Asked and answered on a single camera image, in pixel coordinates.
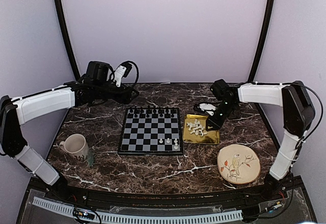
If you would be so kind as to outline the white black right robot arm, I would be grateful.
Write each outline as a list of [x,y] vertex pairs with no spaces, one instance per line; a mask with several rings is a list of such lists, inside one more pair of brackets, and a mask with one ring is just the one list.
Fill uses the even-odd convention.
[[291,83],[247,82],[229,85],[223,79],[210,87],[218,106],[201,103],[198,109],[208,114],[207,129],[219,130],[240,103],[279,106],[283,110],[284,136],[269,175],[283,179],[297,160],[308,130],[315,118],[315,108],[301,81]]

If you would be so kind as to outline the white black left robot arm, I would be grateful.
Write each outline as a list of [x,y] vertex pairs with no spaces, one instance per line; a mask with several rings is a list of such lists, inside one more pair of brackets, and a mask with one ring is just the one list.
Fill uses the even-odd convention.
[[31,95],[1,98],[1,156],[17,160],[38,177],[61,202],[72,197],[65,177],[28,143],[22,132],[26,124],[83,105],[97,106],[108,100],[129,104],[138,96],[139,68],[124,61],[113,68],[102,61],[90,61],[77,80]]

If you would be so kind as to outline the black grey chess board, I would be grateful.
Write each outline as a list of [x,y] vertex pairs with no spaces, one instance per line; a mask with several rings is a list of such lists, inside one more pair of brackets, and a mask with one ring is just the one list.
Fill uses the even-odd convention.
[[125,111],[120,142],[120,155],[183,155],[180,113],[176,107],[130,107]]

